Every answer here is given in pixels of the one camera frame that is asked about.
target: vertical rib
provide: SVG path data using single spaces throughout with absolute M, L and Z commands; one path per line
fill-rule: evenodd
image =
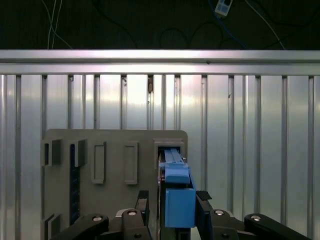
M 147 80 L 147 129 L 154 129 L 154 76 L 149 75 Z
M 7 77 L 0 75 L 0 239 L 7 238 L 7 157 L 6 157 L 6 96 Z
M 181 129 L 181 76 L 174 76 L 174 130 Z
M 47 79 L 48 76 L 42 76 L 42 84 L 41 84 L 41 136 L 42 139 L 45 138 L 46 130 L 47 130 Z
M 282 137 L 281 137 L 281 215 L 280 222 L 287 225 L 288 177 L 288 79 L 282 78 Z
M 121 76 L 121 93 L 120 93 L 120 129 L 127 129 L 127 76 Z
M 255 187 L 254 187 L 254 212 L 260 213 L 261 191 L 261 77 L 256 78 L 255 101 Z
M 68 93 L 67 93 L 67 128 L 71 129 L 71 118 L 72 118 L 72 82 L 74 81 L 74 76 L 68 76 Z
M 43 140 L 46 136 L 46 130 L 47 130 L 47 80 L 48 76 L 43 75 L 42 76 L 42 83 L 41 83 L 41 139 Z M 41 167 L 41 173 L 40 173 L 40 178 L 41 178 L 41 189 L 40 189 L 40 195 L 41 199 L 44 199 L 44 169 Z M 41 219 L 44 217 L 44 204 L 41 204 Z
M 166 97 L 167 97 L 167 76 L 166 75 L 162 75 L 162 89 L 161 89 L 161 117 L 162 117 L 162 121 L 161 121 L 161 126 L 162 126 L 162 130 L 166 130 Z
M 100 128 L 100 75 L 94 76 L 94 89 L 93 89 L 94 103 L 93 103 L 93 115 L 94 123 L 93 128 Z
M 84 94 L 84 128 L 94 129 L 95 123 L 95 76 L 85 76 L 85 94 Z
M 247 187 L 246 187 L 246 155 L 247 155 L 247 123 L 248 123 L 248 77 L 243 78 L 243 193 L 242 193 L 242 219 L 245 217 L 246 212 L 246 199 L 247 199 Z
M 308 104 L 308 186 L 307 186 L 307 236 L 313 239 L 314 233 L 314 143 L 315 143 L 315 78 L 309 78 Z
M 21 239 L 21 76 L 15 77 L 15 240 Z
M 201 189 L 207 191 L 208 166 L 208 76 L 201 79 Z
M 235 146 L 235 79 L 228 79 L 228 176 L 227 176 L 227 209 L 234 212 L 234 146 Z

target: blue cable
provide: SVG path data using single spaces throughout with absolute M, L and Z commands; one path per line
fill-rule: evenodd
M 232 35 L 232 33 L 228 30 L 228 28 L 224 25 L 224 23 L 220 20 L 219 17 L 217 17 L 216 13 L 215 13 L 215 9 L 214 7 L 212 6 L 212 3 L 210 0 L 208 0 L 209 2 L 209 5 L 210 5 L 210 8 L 213 12 L 213 15 L 215 16 L 216 20 L 221 24 L 221 26 L 224 28 L 224 30 L 226 31 L 226 33 L 231 37 L 233 38 L 237 43 L 239 43 L 244 49 L 247 49 L 246 45 L 240 41 L 238 38 L 236 38 L 235 36 Z

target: white device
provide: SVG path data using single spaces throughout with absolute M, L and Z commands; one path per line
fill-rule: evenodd
M 217 16 L 225 18 L 228 15 L 233 1 L 234 0 L 219 0 L 214 10 Z

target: white cable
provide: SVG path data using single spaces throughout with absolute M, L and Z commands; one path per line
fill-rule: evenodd
M 63 0 L 60 1 L 60 7 L 59 7 L 58 15 L 56 16 L 55 29 L 54 29 L 55 32 L 57 32 L 57 28 L 58 28 L 59 15 L 60 15 L 60 10 L 61 10 L 61 6 L 62 6 L 62 1 Z M 54 49 L 54 45 L 55 45 L 55 35 L 53 35 L 51 49 Z
M 280 45 L 282 46 L 283 50 L 286 50 L 285 46 L 282 44 L 281 40 L 279 39 L 278 35 L 276 34 L 276 32 L 274 31 L 274 29 L 270 26 L 270 24 L 267 22 L 267 20 L 264 19 L 264 17 L 253 7 L 250 5 L 250 3 L 248 2 L 248 0 L 244 0 L 246 2 L 246 4 L 248 4 L 248 6 L 265 22 L 265 24 L 268 25 L 268 27 L 271 29 L 271 31 L 273 32 L 273 34 L 275 35 L 276 39 L 279 41 Z
M 50 22 L 50 27 L 51 27 L 51 30 L 52 32 L 54 33 L 54 35 L 60 39 L 65 45 L 67 45 L 70 49 L 72 49 L 72 47 L 62 38 L 60 37 L 56 31 L 54 30 L 54 27 L 52 26 L 52 21 L 51 21 L 51 18 L 50 18 L 50 13 L 49 13 L 49 10 L 48 10 L 48 7 L 46 5 L 46 3 L 44 2 L 44 0 L 41 0 L 41 2 L 43 3 L 44 7 L 45 7 L 45 10 L 46 10 L 46 13 L 48 14 L 48 17 L 49 17 L 49 22 Z
M 51 22 L 54 22 L 54 16 L 55 16 L 55 10 L 56 10 L 56 3 L 57 0 L 54 0 L 54 4 L 53 4 L 53 10 L 52 10 L 52 15 L 51 15 Z M 49 33 L 48 33 L 48 43 L 47 43 L 47 49 L 49 49 L 50 46 L 50 34 L 51 34 L 51 27 L 49 28 Z

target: metal panel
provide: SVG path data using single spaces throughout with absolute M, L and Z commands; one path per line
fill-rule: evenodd
M 121 76 L 100 75 L 99 128 L 120 129 Z
M 243 214 L 254 212 L 256 164 L 256 77 L 244 80 L 244 183 Z
M 68 76 L 48 75 L 46 83 L 46 129 L 68 128 Z
M 39 239 L 37 148 L 45 129 L 149 127 L 188 133 L 192 174 L 198 189 L 208 184 L 215 206 L 220 201 L 240 219 L 255 211 L 276 220 L 281 217 L 283 223 L 304 234 L 308 231 L 309 236 L 313 232 L 313 238 L 320 240 L 320 80 L 314 78 L 312 100 L 306 77 L 320 74 L 319 52 L 1 53 L 1 74 L 36 75 L 23 75 L 22 89 L 18 75 L 0 75 L 6 93 L 4 98 L 0 91 L 0 174 L 6 179 L 0 183 L 0 238 L 19 239 L 21 232 L 21 239 Z M 67 74 L 73 77 L 67 80 Z M 154 77 L 149 94 L 148 75 Z M 262 76 L 261 80 L 254 75 Z M 282 76 L 289 76 L 288 81 Z M 220 161 L 211 157 L 217 154 Z M 217 166 L 225 170 L 218 172 Z M 218 196 L 212 192 L 219 188 L 217 183 L 227 186 Z
M 165 130 L 175 129 L 175 76 L 166 75 L 165 76 Z
M 163 95 L 164 95 L 164 77 L 163 75 L 153 76 L 153 129 L 164 129 L 164 108 L 163 108 Z
M 188 134 L 188 164 L 196 186 L 201 183 L 201 75 L 181 76 L 181 130 Z
M 260 212 L 280 222 L 282 77 L 261 78 Z
M 85 126 L 85 83 L 83 75 L 74 75 L 70 82 L 70 118 L 72 129 Z
M 126 129 L 147 129 L 148 76 L 127 76 Z
M 21 240 L 40 239 L 42 77 L 21 77 Z
M 287 225 L 307 234 L 309 78 L 288 77 Z
M 313 239 L 320 240 L 320 77 L 314 78 Z
M 214 207 L 227 209 L 229 77 L 208 76 L 208 192 Z
M 95 127 L 95 76 L 85 76 L 85 120 L 84 128 L 93 129 Z
M 6 238 L 16 231 L 16 76 L 6 76 Z
M 234 76 L 233 215 L 243 219 L 244 204 L 244 77 Z

